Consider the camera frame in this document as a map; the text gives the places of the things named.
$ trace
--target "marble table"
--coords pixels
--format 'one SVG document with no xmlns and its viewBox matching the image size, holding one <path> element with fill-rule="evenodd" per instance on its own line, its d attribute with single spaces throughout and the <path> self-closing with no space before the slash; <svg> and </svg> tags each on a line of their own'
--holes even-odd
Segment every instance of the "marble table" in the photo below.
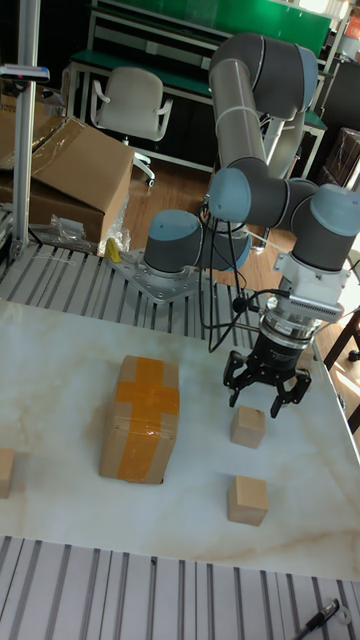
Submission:
<svg viewBox="0 0 360 640">
<path fill-rule="evenodd" d="M 242 404 L 267 414 L 258 450 L 230 442 L 222 371 L 193 338 L 0 301 L 0 446 L 16 449 L 0 534 L 233 566 L 360 579 L 360 468 L 322 363 L 302 403 L 272 420 L 274 389 Z M 109 399 L 126 354 L 180 365 L 178 440 L 159 486 L 101 478 Z M 259 528 L 229 522 L 234 475 L 266 480 Z"/>
</svg>

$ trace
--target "orange tape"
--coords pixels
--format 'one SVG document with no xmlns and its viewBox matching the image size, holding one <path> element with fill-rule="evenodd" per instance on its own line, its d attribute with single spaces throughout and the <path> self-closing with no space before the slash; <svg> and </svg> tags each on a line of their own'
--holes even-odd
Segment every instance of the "orange tape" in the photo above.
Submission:
<svg viewBox="0 0 360 640">
<path fill-rule="evenodd" d="M 139 358 L 134 382 L 119 383 L 116 402 L 131 402 L 130 429 L 117 478 L 145 482 L 160 439 L 161 414 L 177 415 L 179 391 L 163 386 L 163 363 Z"/>
</svg>

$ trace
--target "cardboard box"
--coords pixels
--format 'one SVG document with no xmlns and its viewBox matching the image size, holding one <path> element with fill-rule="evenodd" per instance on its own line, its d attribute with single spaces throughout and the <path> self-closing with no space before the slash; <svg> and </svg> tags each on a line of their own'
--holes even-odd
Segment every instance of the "cardboard box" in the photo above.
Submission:
<svg viewBox="0 0 360 640">
<path fill-rule="evenodd" d="M 268 509 L 265 480 L 235 476 L 228 491 L 229 520 L 258 527 Z"/>
<path fill-rule="evenodd" d="M 343 127 L 325 163 L 341 187 L 351 188 L 360 172 L 360 132 Z"/>
<path fill-rule="evenodd" d="M 62 119 L 33 153 L 30 223 L 51 225 L 56 215 L 83 225 L 86 240 L 99 243 L 128 194 L 133 158 L 131 147 Z M 11 193 L 12 178 L 0 172 L 0 201 L 11 202 Z"/>
<path fill-rule="evenodd" d="M 240 405 L 231 424 L 231 442 L 257 449 L 264 435 L 264 412 Z"/>
<path fill-rule="evenodd" d="M 340 186 L 338 181 L 335 180 L 332 173 L 330 173 L 329 169 L 327 169 L 325 166 L 321 167 L 319 171 L 317 184 L 319 185 L 319 187 L 321 187 L 322 184 L 335 184 L 337 187 Z"/>
<path fill-rule="evenodd" d="M 7 498 L 10 491 L 15 449 L 0 449 L 0 498 Z"/>
<path fill-rule="evenodd" d="M 35 102 L 34 133 L 32 149 L 35 151 L 55 129 L 63 118 L 48 115 L 38 102 Z M 0 104 L 0 169 L 11 171 L 14 168 L 16 99 L 2 95 Z"/>
<path fill-rule="evenodd" d="M 105 426 L 100 475 L 160 484 L 178 419 L 178 366 L 126 356 Z"/>
<path fill-rule="evenodd" d="M 346 27 L 345 35 L 349 38 L 360 40 L 360 17 L 355 14 L 350 17 L 349 24 Z"/>
</svg>

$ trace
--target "wooden block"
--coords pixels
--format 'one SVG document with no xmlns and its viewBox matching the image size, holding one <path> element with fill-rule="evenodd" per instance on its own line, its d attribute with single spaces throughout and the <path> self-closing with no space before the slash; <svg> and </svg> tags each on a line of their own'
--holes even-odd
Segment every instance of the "wooden block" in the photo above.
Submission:
<svg viewBox="0 0 360 640">
<path fill-rule="evenodd" d="M 7 498 L 10 490 L 15 449 L 0 449 L 0 498 Z"/>
<path fill-rule="evenodd" d="M 265 480 L 235 476 L 228 491 L 228 518 L 258 527 L 269 509 Z"/>
<path fill-rule="evenodd" d="M 265 435 L 265 413 L 240 405 L 231 423 L 231 442 L 257 449 Z"/>
<path fill-rule="evenodd" d="M 313 361 L 314 361 L 314 350 L 312 347 L 308 347 L 307 349 L 304 349 L 304 351 L 302 352 L 297 362 L 296 368 L 307 369 L 308 371 L 311 371 Z"/>
</svg>

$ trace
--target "white chair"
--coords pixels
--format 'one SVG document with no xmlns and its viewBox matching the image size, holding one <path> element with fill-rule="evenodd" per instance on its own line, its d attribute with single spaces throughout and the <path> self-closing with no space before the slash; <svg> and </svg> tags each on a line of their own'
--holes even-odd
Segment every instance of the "white chair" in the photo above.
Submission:
<svg viewBox="0 0 360 640">
<path fill-rule="evenodd" d="M 97 109 L 98 98 L 102 100 Z M 133 67 L 118 67 L 111 73 L 102 93 L 98 80 L 93 81 L 90 117 L 98 129 L 110 129 L 125 135 L 123 142 L 129 144 L 127 136 L 159 141 L 169 122 L 173 101 L 163 99 L 161 80 L 149 71 Z M 155 174 L 150 169 L 150 158 L 135 153 L 135 166 L 148 176 L 147 184 L 152 186 Z"/>
</svg>

